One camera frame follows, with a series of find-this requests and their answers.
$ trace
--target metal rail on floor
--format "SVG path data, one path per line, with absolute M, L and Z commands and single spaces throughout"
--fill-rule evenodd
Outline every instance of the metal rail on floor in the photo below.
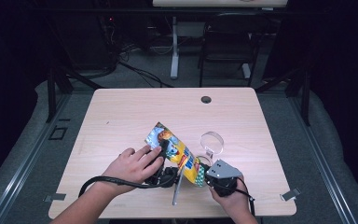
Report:
M 4 221 L 11 205 L 19 195 L 22 186 L 24 185 L 28 175 L 31 173 L 39 155 L 41 154 L 43 143 L 46 139 L 48 139 L 49 134 L 53 131 L 55 124 L 58 121 L 59 115 L 65 109 L 65 106 L 69 102 L 70 98 L 71 96 L 68 94 L 64 94 L 62 96 L 61 100 L 57 104 L 56 116 L 52 118 L 50 123 L 45 124 L 45 127 L 42 129 L 42 132 L 35 141 L 34 147 L 22 161 L 16 174 L 13 175 L 10 183 L 7 185 L 7 188 L 5 189 L 5 192 L 0 199 L 0 223 Z
M 324 157 L 322 149 L 319 146 L 315 135 L 313 134 L 312 127 L 304 123 L 304 120 L 301 117 L 299 102 L 294 97 L 290 97 L 288 99 L 290 105 L 295 111 L 298 122 L 300 123 L 304 133 L 307 135 L 310 141 L 310 145 L 312 148 L 312 151 L 310 153 L 312 154 L 313 159 L 315 159 L 315 163 L 319 169 L 319 172 L 321 173 L 321 176 L 324 180 L 328 192 L 330 193 L 333 203 L 336 206 L 338 214 L 341 217 L 342 223 L 357 223 L 355 217 L 351 212 L 351 209 L 349 208 L 345 200 L 344 195 L 342 194 L 342 190 L 338 185 L 336 179 L 334 178 L 334 175 Z

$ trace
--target black chair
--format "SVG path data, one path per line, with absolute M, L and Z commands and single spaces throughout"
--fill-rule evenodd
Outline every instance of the black chair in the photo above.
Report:
M 257 54 L 269 19 L 261 14 L 221 13 L 205 23 L 199 68 L 200 87 L 204 79 L 204 62 L 251 64 L 251 86 Z

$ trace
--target colorful snack bag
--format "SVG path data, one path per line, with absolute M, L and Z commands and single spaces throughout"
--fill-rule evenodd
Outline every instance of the colorful snack bag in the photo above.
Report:
M 195 157 L 186 145 L 180 141 L 168 128 L 158 122 L 146 137 L 146 143 L 152 148 L 158 147 L 161 140 L 168 140 L 167 159 L 178 164 L 184 170 L 184 176 L 193 184 L 202 187 L 204 184 L 205 169 L 200 159 Z

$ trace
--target person's left hand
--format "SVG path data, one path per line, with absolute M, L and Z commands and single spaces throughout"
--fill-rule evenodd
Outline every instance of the person's left hand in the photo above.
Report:
M 144 146 L 136 152 L 133 148 L 127 148 L 117 157 L 117 159 L 110 163 L 105 172 L 103 172 L 103 175 L 142 184 L 148 177 L 153 175 L 164 162 L 164 159 L 159 157 L 152 164 L 147 166 L 157 157 L 161 151 L 161 147 L 156 147 L 152 151 L 149 151 L 150 146 Z M 134 189 L 134 187 L 125 185 L 119 186 L 112 183 L 108 184 L 112 187 L 115 196 Z

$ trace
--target wooden tabletop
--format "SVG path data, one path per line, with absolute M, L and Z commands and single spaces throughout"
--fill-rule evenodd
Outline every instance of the wooden tabletop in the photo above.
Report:
M 203 103 L 203 96 L 212 101 Z M 66 194 L 65 200 L 53 201 L 49 216 L 56 217 L 71 204 L 81 186 L 100 175 L 124 149 L 143 147 L 159 121 L 196 156 L 205 154 L 200 137 L 209 131 L 219 133 L 224 151 L 213 159 L 243 173 L 257 216 L 296 212 L 294 201 L 280 197 L 290 189 L 253 89 L 106 89 L 94 93 L 57 189 Z M 176 206 L 173 191 L 174 187 L 135 189 L 115 198 L 101 218 L 227 216 L 207 187 L 195 187 L 184 179 Z
M 153 0 L 154 7 L 286 7 L 287 0 Z

